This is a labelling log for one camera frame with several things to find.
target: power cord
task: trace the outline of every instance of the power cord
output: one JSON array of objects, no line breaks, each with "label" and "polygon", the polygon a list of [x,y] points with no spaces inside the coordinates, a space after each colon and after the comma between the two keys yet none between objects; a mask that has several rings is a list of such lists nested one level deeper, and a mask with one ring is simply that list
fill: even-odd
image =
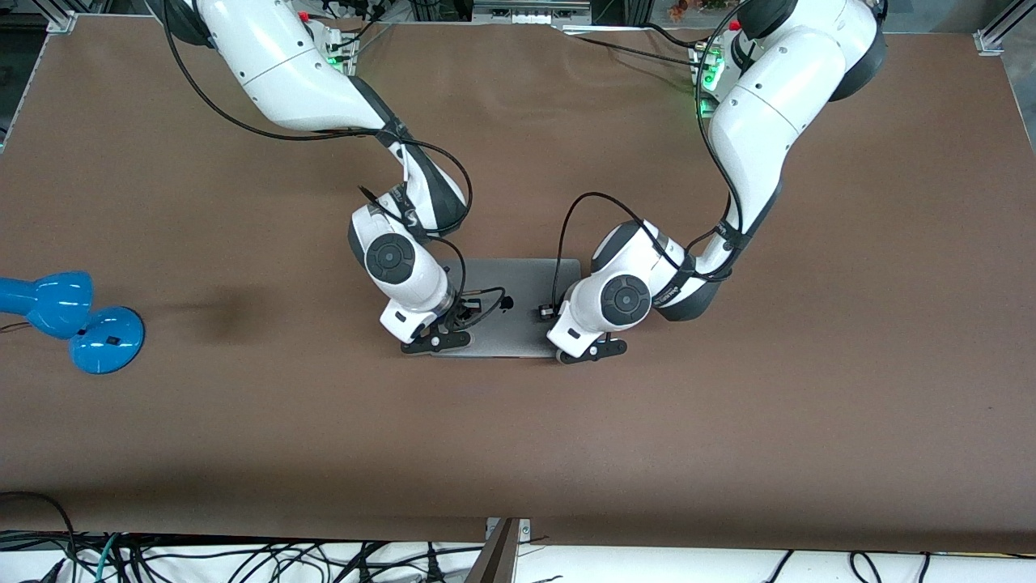
[{"label": "power cord", "polygon": [[770,579],[767,579],[762,583],[776,583],[777,578],[780,577],[780,572],[784,570],[784,565],[787,563],[787,559],[792,558],[793,553],[795,553],[794,550],[784,553],[784,556],[781,557],[780,561],[777,563],[777,567],[774,569]]},{"label": "power cord", "polygon": [[[867,565],[870,567],[870,573],[874,575],[874,581],[871,582],[864,579],[863,575],[861,575],[860,572],[856,569],[857,557],[863,557],[863,559],[867,561]],[[877,573],[877,567],[874,565],[874,561],[870,560],[870,556],[867,555],[867,553],[863,553],[860,551],[853,551],[852,553],[850,553],[848,567],[853,570],[853,575],[856,576],[857,580],[859,580],[860,583],[882,583],[882,575]]]},{"label": "power cord", "polygon": [[79,552],[76,548],[76,529],[71,526],[71,519],[68,518],[68,513],[65,512],[64,507],[58,503],[57,500],[51,498],[46,494],[39,494],[38,492],[27,492],[23,490],[12,490],[8,492],[0,492],[0,499],[3,498],[31,498],[34,500],[40,500],[54,507],[55,511],[61,515],[61,522],[65,525],[65,532],[68,534],[68,548],[65,549],[65,555],[71,559],[71,579],[70,581],[79,581],[77,565],[79,560],[77,555]]},{"label": "power cord", "polygon": [[16,322],[15,324],[8,324],[7,326],[0,326],[0,334],[9,334],[11,332],[18,332],[19,330],[25,330],[26,328],[32,328],[32,325],[28,322]]},{"label": "power cord", "polygon": [[94,574],[93,583],[100,583],[104,581],[105,576],[105,561],[108,559],[108,554],[112,552],[112,545],[115,544],[115,540],[119,537],[119,533],[116,532],[108,538],[108,543],[105,543],[105,548],[100,551],[100,557],[97,559],[97,573]]},{"label": "power cord", "polygon": [[675,36],[673,36],[672,34],[670,34],[668,30],[662,28],[661,26],[659,26],[659,25],[657,25],[657,24],[655,24],[653,22],[642,23],[640,25],[640,28],[650,28],[650,29],[658,32],[662,36],[665,36],[665,39],[668,40],[669,42],[672,42],[673,45],[675,45],[678,47],[683,47],[685,49],[693,49],[696,43],[709,39],[709,37],[707,36],[706,38],[699,38],[697,40],[690,40],[690,41],[688,41],[688,40],[681,40],[680,38],[677,38]]},{"label": "power cord", "polygon": [[583,42],[589,42],[591,45],[598,45],[598,46],[601,46],[601,47],[607,47],[608,49],[614,49],[616,51],[624,51],[624,52],[627,52],[627,53],[630,53],[630,54],[633,54],[633,55],[640,55],[642,57],[649,57],[649,58],[653,58],[653,59],[658,59],[660,61],[667,61],[667,62],[673,62],[673,63],[677,63],[677,64],[682,64],[682,65],[685,65],[685,66],[697,67],[697,65],[695,63],[692,63],[691,61],[686,60],[686,59],[677,59],[677,58],[673,58],[673,57],[666,57],[664,55],[658,55],[658,54],[655,54],[655,53],[649,53],[648,51],[641,51],[639,49],[633,49],[633,48],[630,48],[630,47],[623,47],[622,45],[614,45],[614,43],[611,43],[611,42],[605,42],[604,40],[597,40],[596,38],[586,38],[584,36],[576,36],[576,38],[582,40]]}]

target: metal frame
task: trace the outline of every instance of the metal frame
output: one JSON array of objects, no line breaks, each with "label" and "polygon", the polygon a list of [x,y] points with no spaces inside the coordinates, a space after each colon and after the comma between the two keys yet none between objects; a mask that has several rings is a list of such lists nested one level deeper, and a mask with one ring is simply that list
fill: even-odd
[{"label": "metal frame", "polygon": [[464,583],[512,583],[518,543],[522,535],[519,519],[502,519],[492,526],[486,546],[479,552]]},{"label": "metal frame", "polygon": [[983,57],[992,57],[1003,53],[1004,36],[1034,9],[1036,0],[1011,2],[988,26],[975,33],[975,48],[979,54]]}]

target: white floor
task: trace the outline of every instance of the white floor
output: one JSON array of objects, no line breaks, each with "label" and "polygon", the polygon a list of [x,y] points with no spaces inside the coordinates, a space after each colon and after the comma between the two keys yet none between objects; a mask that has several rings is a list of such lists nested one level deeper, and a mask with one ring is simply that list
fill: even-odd
[{"label": "white floor", "polygon": [[[437,544],[437,549],[466,545]],[[186,547],[169,548],[161,552],[180,554],[212,554],[228,550],[259,547]],[[372,562],[393,562],[422,555],[425,543],[397,543],[371,557]],[[348,560],[358,550],[358,544],[326,545],[324,550],[335,560]],[[465,571],[478,553],[443,555],[439,565],[447,574]],[[558,583],[765,583],[783,551],[738,551],[708,549],[654,549],[611,547],[538,547],[523,545],[519,552],[515,583],[544,583],[556,578]],[[919,555],[871,554],[883,583],[915,583],[918,581],[923,557]],[[38,580],[62,557],[60,551],[0,552],[0,583],[22,583]],[[847,553],[796,552],[788,560],[777,583],[855,583],[850,571]],[[95,556],[87,557],[91,562]],[[212,559],[156,559],[149,562],[173,583],[226,583],[243,557]],[[859,561],[867,583],[876,583],[865,563]],[[415,561],[419,570],[400,567],[377,578],[379,582],[412,583],[423,580],[421,569],[425,560]],[[249,583],[265,583],[272,578],[272,561],[257,572]],[[65,564],[59,583],[70,583],[71,570]],[[287,570],[282,583],[319,583],[324,575],[314,567],[298,565]],[[345,583],[356,583],[352,574]],[[79,581],[93,581],[80,570]],[[924,583],[1032,583],[1036,581],[1036,560],[999,557],[934,555]]]}]

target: cable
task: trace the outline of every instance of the cable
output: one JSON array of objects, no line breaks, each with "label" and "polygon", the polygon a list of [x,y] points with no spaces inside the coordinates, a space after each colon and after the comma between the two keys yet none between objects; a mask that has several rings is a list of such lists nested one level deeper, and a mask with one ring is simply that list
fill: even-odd
[{"label": "cable", "polygon": [[601,9],[601,12],[599,14],[597,14],[597,18],[594,19],[593,21],[591,21],[589,24],[594,25],[594,24],[600,23],[601,19],[604,18],[605,12],[607,12],[608,8],[610,8],[611,5],[614,4],[614,3],[615,3],[615,0],[611,0],[610,2],[608,2],[607,4],[605,4],[604,8]]},{"label": "cable", "polygon": [[68,549],[65,551],[65,554],[73,559],[70,581],[79,581],[79,579],[77,578],[78,575],[76,573],[76,567],[78,562],[78,560],[76,559],[77,555],[76,529],[71,527],[71,519],[68,518],[68,513],[65,513],[65,509],[61,506],[61,504],[59,504],[57,500],[51,498],[46,494],[39,494],[38,492],[26,492],[22,490],[0,492],[0,498],[33,498],[36,500],[42,500],[44,502],[47,502],[51,506],[54,506],[54,509],[56,509],[58,514],[61,515],[61,522],[64,523],[65,531],[68,533]]},{"label": "cable", "polygon": [[104,580],[105,573],[105,560],[108,558],[108,553],[112,551],[112,545],[115,544],[115,540],[119,537],[119,533],[116,532],[108,538],[108,543],[105,543],[105,548],[100,551],[100,558],[97,559],[97,573],[93,577],[94,583],[100,583]]},{"label": "cable", "polygon": [[388,32],[388,30],[392,29],[392,27],[394,27],[394,26],[396,26],[396,23],[388,23],[388,24],[386,24],[384,26],[384,28],[382,28],[381,30],[379,30],[378,33],[374,35],[374,38],[371,38],[363,47],[361,47],[359,49],[357,49],[356,50],[356,54],[354,56],[358,57],[361,53],[363,53],[368,48],[370,48],[370,46],[373,45],[375,40],[377,40],[378,38],[380,38],[381,35],[384,34],[385,32]]},{"label": "cable", "polygon": [[[857,571],[857,569],[856,569],[856,557],[863,557],[863,559],[865,561],[867,561],[867,564],[870,566],[870,572],[874,574],[874,581],[873,582],[867,581],[866,579],[864,579],[863,576],[860,575],[860,572]],[[870,557],[867,555],[867,553],[863,553],[863,552],[860,552],[860,551],[853,551],[852,553],[850,553],[848,554],[848,566],[850,566],[850,569],[853,570],[853,575],[856,576],[856,578],[860,581],[860,583],[882,583],[882,576],[881,576],[881,574],[877,573],[877,567],[874,566],[874,561],[870,560]]]},{"label": "cable", "polygon": [[[163,2],[163,16],[165,17],[166,22],[169,22],[169,4],[166,2]],[[375,22],[374,20],[369,22],[363,29],[361,29],[359,33],[356,34],[356,36],[354,36],[352,40],[350,40],[350,42],[359,38],[359,36],[363,35],[364,32],[366,32],[367,29],[369,29],[371,25],[374,24],[374,22]],[[218,113],[221,117],[223,117],[227,121],[230,121],[231,123],[237,125],[238,127],[241,127],[242,129],[247,129],[249,132],[252,132],[253,134],[258,134],[266,138],[272,138],[275,140],[286,140],[293,142],[330,140],[335,138],[346,138],[346,137],[357,137],[357,136],[376,136],[380,133],[380,129],[356,128],[356,129],[333,129],[306,136],[289,136],[285,134],[276,134],[272,132],[267,132],[265,129],[260,129],[258,127],[249,125],[248,123],[237,119],[236,117],[230,115],[229,113],[221,109],[220,106],[215,105],[215,103],[212,101],[212,99],[210,99],[207,94],[205,94],[205,91],[202,90],[202,88],[195,81],[194,77],[191,76],[191,71],[188,70],[186,65],[183,64],[183,59],[180,58],[180,53],[176,49],[176,42],[173,40],[173,34],[170,31],[169,27],[166,26],[165,30],[166,30],[166,41],[169,43],[169,50],[173,54],[173,59],[176,61],[176,66],[179,67],[180,72],[183,74],[183,78],[186,79],[188,83],[191,85],[191,88],[195,90],[195,93],[197,93],[198,96],[201,97],[203,101],[205,101],[205,105],[207,105],[209,109]],[[428,232],[438,233],[438,232],[454,230],[457,227],[459,227],[461,222],[465,217],[467,217],[467,213],[471,210],[471,202],[474,197],[474,192],[471,186],[471,176],[468,175],[467,169],[464,168],[464,165],[461,164],[460,161],[457,159],[455,155],[447,151],[444,148],[439,147],[435,144],[424,142],[421,140],[414,140],[412,138],[399,138],[399,141],[406,145],[413,145],[421,148],[427,148],[433,151],[437,151],[442,155],[447,156],[450,159],[450,162],[456,165],[457,168],[460,170],[460,173],[464,176],[464,183],[467,188],[467,201],[464,206],[464,210],[461,212],[461,215],[456,221],[454,221],[454,223],[451,224],[450,226],[429,230]],[[392,216],[396,221],[405,225],[405,223],[403,223],[403,221],[399,216],[393,214],[392,212],[388,212],[388,210],[380,203],[378,203],[376,200],[372,200],[372,202],[387,215]]]},{"label": "cable", "polygon": [[792,558],[792,553],[794,552],[795,551],[792,550],[784,553],[784,556],[781,557],[780,561],[777,563],[777,567],[774,569],[773,575],[771,575],[770,579],[767,579],[762,583],[775,583],[777,581],[777,578],[780,577],[780,572],[784,570],[784,564],[787,563],[787,559]]},{"label": "cable", "polygon": [[[452,554],[455,554],[455,553],[474,553],[474,552],[478,552],[478,551],[482,551],[482,547],[460,547],[460,548],[457,548],[457,549],[443,549],[443,550],[435,551],[434,554],[436,556],[441,557],[442,555],[452,555]],[[398,569],[398,567],[401,567],[401,566],[413,566],[410,563],[412,563],[413,561],[416,561],[416,560],[426,559],[426,558],[428,558],[430,556],[431,556],[430,553],[425,553],[423,555],[416,555],[416,556],[413,556],[413,557],[410,557],[410,558],[406,558],[406,559],[402,559],[402,560],[396,561],[394,563],[390,563],[390,564],[387,564],[387,565],[379,569],[377,572],[372,573],[369,577],[361,578],[359,581],[357,581],[356,583],[370,583],[376,577],[378,577],[379,575],[381,575],[382,573],[384,573],[384,572],[386,572],[386,571],[388,571],[391,569]]]},{"label": "cable", "polygon": [[368,21],[366,25],[364,25],[364,28],[359,29],[359,32],[357,32],[355,36],[346,40],[345,42],[342,42],[341,45],[332,45],[330,49],[333,51],[338,51],[339,49],[344,49],[349,45],[352,45],[353,42],[359,40],[359,37],[363,36],[364,33],[367,32],[372,26],[374,26],[374,23],[376,22],[378,22],[378,19],[372,18],[370,21]]},{"label": "cable", "polygon": [[431,240],[436,240],[438,242],[441,242],[442,244],[445,244],[451,249],[453,249],[454,253],[457,254],[457,260],[460,261],[460,287],[458,287],[457,289],[457,296],[454,297],[453,303],[450,304],[450,310],[447,311],[447,318],[444,320],[447,324],[447,329],[451,332],[456,332],[456,330],[454,330],[453,328],[453,325],[455,324],[455,320],[457,318],[458,309],[461,305],[461,296],[464,295],[464,285],[467,283],[467,264],[464,262],[464,254],[461,253],[460,247],[458,247],[453,242],[450,242],[449,240],[442,238],[441,236],[429,236],[428,238]]},{"label": "cable", "polygon": [[672,268],[678,269],[678,270],[680,269],[680,265],[678,265],[677,262],[672,260],[672,257],[670,257],[669,254],[665,252],[665,249],[662,246],[662,243],[659,242],[658,238],[656,238],[655,235],[652,234],[651,230],[648,229],[648,225],[644,224],[643,220],[640,216],[638,216],[636,212],[634,212],[632,209],[630,209],[629,206],[627,206],[626,204],[624,204],[623,201],[618,200],[617,198],[615,198],[613,196],[610,196],[610,195],[607,195],[607,194],[604,194],[602,192],[586,192],[586,193],[580,194],[572,202],[572,204],[569,206],[569,211],[566,212],[566,214],[565,214],[565,222],[562,223],[562,234],[560,234],[560,236],[557,237],[557,259],[554,262],[554,283],[550,287],[550,301],[552,302],[552,304],[553,304],[553,307],[555,309],[557,308],[557,304],[558,304],[558,302],[557,302],[557,275],[560,272],[560,268],[562,268],[562,251],[565,247],[565,231],[567,231],[568,228],[569,228],[569,218],[572,217],[572,211],[576,209],[576,206],[580,202],[582,202],[584,199],[591,198],[591,197],[603,198],[603,199],[611,202],[615,206],[618,206],[620,208],[622,208],[623,210],[625,210],[626,213],[629,214],[633,218],[633,222],[635,222],[637,224],[637,226],[639,226],[644,231],[644,233],[646,233],[648,236],[651,238],[651,242],[652,242],[652,245],[655,247],[655,251],[658,252],[659,255],[661,255],[662,257],[664,257],[665,260],[670,265],[672,265]]},{"label": "cable", "polygon": [[[701,52],[702,60],[704,60],[706,56],[709,55],[709,51],[712,49],[712,46],[716,42],[716,39],[719,38],[719,36],[723,33],[723,31],[726,30],[727,25],[730,23],[731,20],[733,20],[733,17],[736,17],[738,12],[741,11],[742,8],[748,6],[754,1],[755,0],[744,0],[744,2],[731,8],[730,11],[727,12],[725,17],[723,17],[723,20],[719,23],[719,26],[717,26],[716,29],[713,30],[713,33],[709,36],[709,40],[706,42],[704,50],[702,50]],[[703,78],[704,78],[703,75],[698,75],[697,79],[695,79],[694,82],[694,115],[695,117],[697,117],[698,120],[698,132],[701,134],[701,140],[706,143],[706,149],[709,150],[709,156],[712,157],[712,161],[719,169],[720,174],[723,175],[723,179],[726,181],[726,185],[729,186],[730,188],[730,198],[733,199],[733,205],[738,211],[738,230],[743,232],[745,226],[745,215],[742,212],[741,195],[738,194],[738,188],[735,185],[733,180],[727,173],[726,168],[723,167],[723,164],[720,163],[719,157],[716,155],[716,150],[713,148],[712,142],[709,141],[709,136],[706,134],[704,119],[701,116],[701,80]],[[723,264],[716,267],[716,269],[704,274],[713,275],[716,274],[717,272],[722,272],[724,269],[729,267],[729,265],[727,264],[728,262],[729,262],[729,257],[727,258],[727,261],[723,261]]]},{"label": "cable", "polygon": [[483,320],[486,320],[486,317],[488,317],[489,315],[493,314],[493,312],[496,309],[500,308],[500,304],[503,302],[503,298],[506,298],[507,295],[508,295],[508,291],[507,291],[507,289],[505,289],[503,287],[501,287],[499,285],[497,285],[495,287],[486,287],[485,289],[479,289],[478,293],[474,293],[474,291],[468,291],[468,293],[466,293],[466,295],[467,296],[482,296],[483,294],[489,294],[490,291],[499,291],[500,295],[496,298],[496,301],[493,302],[492,305],[490,305],[486,311],[484,311],[479,316],[477,316],[477,317],[472,318],[471,320],[465,322],[463,325],[461,325],[461,326],[459,326],[457,328],[454,328],[453,329],[454,332],[461,332],[463,330],[467,330],[468,328],[474,328],[474,326],[477,324],[479,324]]},{"label": "cable", "polygon": [[32,325],[28,322],[16,322],[15,324],[8,324],[7,326],[0,326],[0,334],[9,334],[11,332],[18,332],[19,330],[25,330],[26,328],[32,328]]},{"label": "cable", "polygon": [[924,562],[921,563],[921,573],[917,576],[917,583],[924,583],[924,577],[928,575],[928,565],[931,563],[931,553],[923,553]]},{"label": "cable", "polygon": [[668,30],[662,28],[661,26],[659,26],[659,25],[657,25],[657,24],[655,24],[653,22],[645,22],[645,23],[643,23],[643,24],[640,25],[640,28],[650,28],[650,29],[658,32],[662,36],[665,36],[665,39],[668,40],[669,42],[672,42],[673,45],[675,45],[678,47],[683,47],[685,49],[693,49],[695,43],[701,42],[702,40],[707,40],[708,39],[708,36],[707,36],[706,38],[699,38],[697,40],[691,40],[691,41],[681,40],[680,38],[677,38],[672,34],[669,34]]},{"label": "cable", "polygon": [[580,40],[582,40],[584,42],[589,42],[591,45],[599,45],[601,47],[607,47],[609,49],[615,49],[616,51],[626,51],[627,53],[631,53],[631,54],[634,54],[634,55],[640,55],[642,57],[650,57],[650,58],[653,58],[653,59],[658,59],[660,61],[674,62],[677,64],[682,64],[682,65],[685,65],[685,66],[697,67],[697,64],[692,63],[691,61],[686,60],[686,59],[675,59],[675,58],[672,58],[672,57],[666,57],[664,55],[657,55],[655,53],[649,53],[646,51],[640,51],[638,49],[631,49],[630,47],[623,47],[622,45],[612,45],[611,42],[605,42],[604,40],[597,40],[595,38],[586,38],[586,37],[583,37],[583,36],[576,36],[576,38],[578,38],[578,39],[580,39]]}]

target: blue desk lamp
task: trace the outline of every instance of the blue desk lamp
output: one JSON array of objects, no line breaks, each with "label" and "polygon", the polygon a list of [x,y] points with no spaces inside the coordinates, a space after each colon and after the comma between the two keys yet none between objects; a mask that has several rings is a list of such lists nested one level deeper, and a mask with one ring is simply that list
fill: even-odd
[{"label": "blue desk lamp", "polygon": [[113,307],[90,314],[93,281],[86,271],[48,274],[36,281],[0,276],[0,313],[25,318],[36,330],[68,341],[80,371],[108,375],[130,365],[144,344],[137,313]]}]

